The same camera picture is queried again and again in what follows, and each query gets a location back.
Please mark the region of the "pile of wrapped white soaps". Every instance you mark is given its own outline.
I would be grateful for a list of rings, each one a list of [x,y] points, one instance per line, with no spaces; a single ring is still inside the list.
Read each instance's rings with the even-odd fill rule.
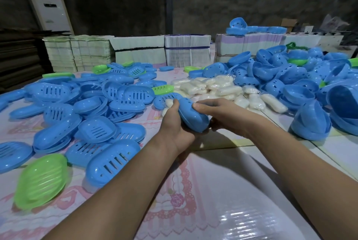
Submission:
[[[249,110],[264,111],[266,107],[284,114],[288,107],[273,94],[259,90],[254,85],[236,85],[234,77],[219,75],[215,78],[181,78],[170,82],[174,93],[189,98],[192,102],[200,100],[224,98]]]

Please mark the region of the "brown cardboard box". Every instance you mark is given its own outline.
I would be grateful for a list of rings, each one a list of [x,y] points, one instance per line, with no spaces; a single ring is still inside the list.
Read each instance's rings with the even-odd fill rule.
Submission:
[[[297,22],[298,22],[297,19],[283,18],[280,26],[286,28],[287,33],[290,33],[293,31],[293,28],[297,25]]]

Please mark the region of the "row of blue dish trays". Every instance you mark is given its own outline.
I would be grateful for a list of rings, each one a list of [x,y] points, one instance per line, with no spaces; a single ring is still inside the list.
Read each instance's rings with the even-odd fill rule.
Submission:
[[[287,28],[280,26],[248,26],[242,17],[236,17],[229,23],[226,28],[226,34],[234,36],[244,36],[251,33],[269,33],[269,34],[285,34]]]

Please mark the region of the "blue soap box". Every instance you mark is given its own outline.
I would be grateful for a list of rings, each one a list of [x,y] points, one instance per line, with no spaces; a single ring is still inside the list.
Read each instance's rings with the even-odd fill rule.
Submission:
[[[178,113],[188,128],[197,133],[202,133],[209,127],[209,117],[194,110],[192,106],[193,101],[191,99],[180,98],[178,102]]]

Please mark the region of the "person's left hand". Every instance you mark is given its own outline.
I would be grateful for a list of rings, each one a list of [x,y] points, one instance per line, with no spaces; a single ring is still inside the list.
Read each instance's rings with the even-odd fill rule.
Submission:
[[[198,137],[187,127],[182,126],[181,117],[169,117],[168,110],[165,113],[158,132],[159,140],[176,156],[187,150]]]

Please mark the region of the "large green soap dish lid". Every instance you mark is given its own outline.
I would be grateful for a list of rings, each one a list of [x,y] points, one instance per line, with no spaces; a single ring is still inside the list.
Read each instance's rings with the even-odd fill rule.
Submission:
[[[30,163],[20,174],[14,203],[20,210],[31,210],[56,197],[69,178],[67,159],[53,153]]]

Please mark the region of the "clear plastic bag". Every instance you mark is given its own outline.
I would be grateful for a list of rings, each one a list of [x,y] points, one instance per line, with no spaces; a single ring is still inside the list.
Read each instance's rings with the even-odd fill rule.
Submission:
[[[343,21],[340,17],[332,17],[330,14],[327,14],[324,17],[322,24],[320,25],[320,30],[325,33],[334,33],[342,26],[349,26],[350,24],[346,21]]]

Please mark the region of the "white glossy corrugated sheet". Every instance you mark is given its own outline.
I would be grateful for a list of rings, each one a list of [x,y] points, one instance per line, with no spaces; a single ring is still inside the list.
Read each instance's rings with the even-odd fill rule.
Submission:
[[[323,240],[254,146],[180,157],[135,240]]]

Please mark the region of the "dark stack of cardboard sheets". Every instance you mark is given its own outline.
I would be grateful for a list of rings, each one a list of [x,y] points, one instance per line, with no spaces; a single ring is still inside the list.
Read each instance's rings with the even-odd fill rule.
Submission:
[[[53,73],[44,37],[52,31],[0,29],[0,95]]]

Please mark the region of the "stack of flat purple-striped cartons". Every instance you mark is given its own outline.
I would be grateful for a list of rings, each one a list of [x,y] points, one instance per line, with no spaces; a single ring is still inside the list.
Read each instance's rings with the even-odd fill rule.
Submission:
[[[252,33],[244,36],[217,34],[214,62],[227,62],[230,58],[247,51],[255,56],[260,49],[279,45],[285,37],[285,34],[271,33]]]

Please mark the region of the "person's left forearm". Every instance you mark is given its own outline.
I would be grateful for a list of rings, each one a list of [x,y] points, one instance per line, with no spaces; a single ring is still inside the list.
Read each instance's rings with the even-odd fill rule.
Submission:
[[[158,132],[109,183],[42,240],[133,240],[169,168],[196,137],[182,129],[177,134]]]

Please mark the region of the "pile of blue slotted lids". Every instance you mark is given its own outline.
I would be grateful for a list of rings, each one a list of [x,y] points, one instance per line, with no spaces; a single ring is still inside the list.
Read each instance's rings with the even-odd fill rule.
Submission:
[[[81,78],[43,79],[0,95],[0,112],[20,99],[33,102],[13,110],[10,119],[42,114],[48,126],[34,136],[32,146],[22,142],[1,143],[0,173],[21,166],[35,153],[55,153],[72,139],[78,139],[66,153],[68,162],[86,168],[86,178],[92,186],[104,186],[139,149],[122,142],[114,157],[102,152],[110,150],[118,140],[139,144],[146,135],[141,125],[124,121],[141,114],[150,104],[162,110],[166,100],[181,98],[174,92],[156,96],[152,88],[167,83],[154,80],[156,73],[145,73],[139,65],[135,66],[132,69],[109,66],[112,70],[108,74],[83,74]]]

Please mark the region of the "heap of blue perforated dish bases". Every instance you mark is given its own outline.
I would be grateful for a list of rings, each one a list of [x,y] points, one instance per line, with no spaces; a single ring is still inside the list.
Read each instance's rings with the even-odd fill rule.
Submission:
[[[304,66],[289,58],[308,59]],[[215,62],[190,71],[189,78],[234,77],[236,85],[254,85],[273,94],[294,115],[290,129],[306,140],[323,140],[332,126],[358,136],[358,67],[345,53],[279,45],[240,53],[226,63]]]

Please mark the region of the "white standing air conditioner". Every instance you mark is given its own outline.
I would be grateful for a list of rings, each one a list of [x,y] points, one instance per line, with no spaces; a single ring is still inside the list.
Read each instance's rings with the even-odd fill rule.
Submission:
[[[64,0],[29,0],[29,2],[41,30],[74,34]]]

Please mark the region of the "stack of flat green-edged cartons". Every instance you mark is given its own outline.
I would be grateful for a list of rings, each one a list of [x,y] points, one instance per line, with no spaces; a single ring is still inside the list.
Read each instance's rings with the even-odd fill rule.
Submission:
[[[115,62],[115,50],[110,43],[113,35],[70,35],[74,62],[78,71],[91,71],[92,67]]]
[[[42,40],[54,72],[78,71],[69,36],[48,36]]]

